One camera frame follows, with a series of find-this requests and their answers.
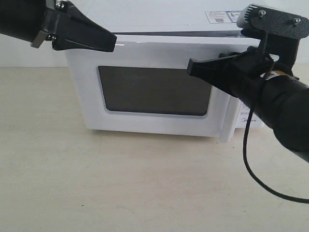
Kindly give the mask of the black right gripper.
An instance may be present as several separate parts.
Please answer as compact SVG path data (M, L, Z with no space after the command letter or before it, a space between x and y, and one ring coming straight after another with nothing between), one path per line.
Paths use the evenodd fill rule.
M258 116L284 147L309 146L309 87L291 69L247 51L221 53L210 60L189 59L187 73L239 98Z

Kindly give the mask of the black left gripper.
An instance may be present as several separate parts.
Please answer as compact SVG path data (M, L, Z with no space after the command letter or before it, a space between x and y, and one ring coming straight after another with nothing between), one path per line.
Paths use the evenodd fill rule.
M52 17L60 12L56 34ZM2 0L0 2L0 33L29 42L39 48L52 42L56 51L86 49L113 52L117 37L87 18L71 1L64 0Z

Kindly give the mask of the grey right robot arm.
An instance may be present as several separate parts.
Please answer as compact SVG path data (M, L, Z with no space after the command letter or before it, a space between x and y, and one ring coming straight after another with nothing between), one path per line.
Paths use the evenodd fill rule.
M309 87L270 55L254 48L217 59L190 59L187 72L238 98L274 132L281 145L309 160Z

